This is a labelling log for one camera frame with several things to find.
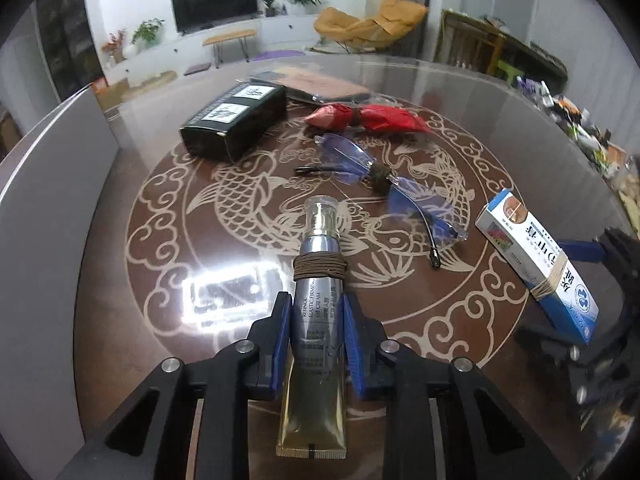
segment gold cream tube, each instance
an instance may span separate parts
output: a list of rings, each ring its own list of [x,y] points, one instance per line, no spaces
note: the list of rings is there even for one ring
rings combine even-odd
[[[300,254],[339,254],[337,201],[316,196],[305,206]],[[278,456],[346,457],[341,294],[342,280],[337,278],[296,280]]]

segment rubber band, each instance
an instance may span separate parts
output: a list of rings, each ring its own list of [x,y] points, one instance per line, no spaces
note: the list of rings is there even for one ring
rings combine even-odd
[[[531,295],[536,301],[540,301],[543,298],[546,298],[549,294],[553,294],[556,291],[556,288],[558,288],[560,279],[562,278],[562,274],[564,273],[564,268],[568,261],[569,259],[566,257],[566,254],[564,254],[564,251],[561,250],[556,257],[554,266],[551,268],[549,277],[545,278],[531,289]]]
[[[306,278],[338,278],[344,280],[347,260],[341,254],[319,251],[300,254],[293,260],[293,281]]]

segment glass tabletop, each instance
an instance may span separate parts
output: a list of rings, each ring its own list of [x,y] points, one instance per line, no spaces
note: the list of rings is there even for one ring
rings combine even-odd
[[[355,140],[397,174],[449,190],[468,240],[443,250],[442,268],[432,269],[420,224],[389,214],[369,187],[294,176],[317,156],[302,121],[313,105],[290,101],[287,120],[235,165],[188,155],[181,124],[272,61],[180,78],[120,105],[110,124],[121,151],[78,293],[75,366],[87,436],[162,358],[211,357],[268,316],[279,290],[293,292],[302,205],[328,194],[339,202],[346,287],[364,312],[424,356],[478,363],[577,474],[598,450],[594,429],[581,429],[559,378],[540,374],[510,337],[522,319],[546,320],[474,222],[507,187],[556,240],[591,240],[607,227],[630,233],[617,197],[558,126],[502,81],[385,56],[308,56],[286,65],[364,86],[423,117],[432,134]],[[617,319],[622,294],[603,266],[575,267],[600,309],[597,335]],[[251,403],[249,411],[252,478],[381,475],[382,405],[349,393],[348,457],[312,463],[275,456],[277,403]]]

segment eyeglasses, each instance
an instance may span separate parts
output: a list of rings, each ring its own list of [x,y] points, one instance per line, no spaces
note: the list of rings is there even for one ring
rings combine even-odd
[[[336,134],[317,136],[316,144],[321,146],[321,165],[296,168],[296,175],[310,173],[333,173],[345,184],[355,184],[363,178],[376,179],[374,188],[387,193],[389,211],[395,214],[415,214],[425,224],[430,251],[430,263],[440,266],[438,248],[450,246],[459,240],[466,240],[468,233],[454,221],[455,208],[452,197],[443,197],[428,186],[415,180],[394,175],[390,168],[379,171],[383,165],[346,137]],[[386,187],[380,179],[388,181]]]

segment red wrapped object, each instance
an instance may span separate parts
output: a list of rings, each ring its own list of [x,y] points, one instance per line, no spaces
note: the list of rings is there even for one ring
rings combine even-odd
[[[402,134],[407,132],[431,132],[431,129],[418,115],[385,105],[363,105],[357,108],[341,103],[321,106],[305,118],[307,124],[341,132],[347,126],[362,126],[375,134]]]

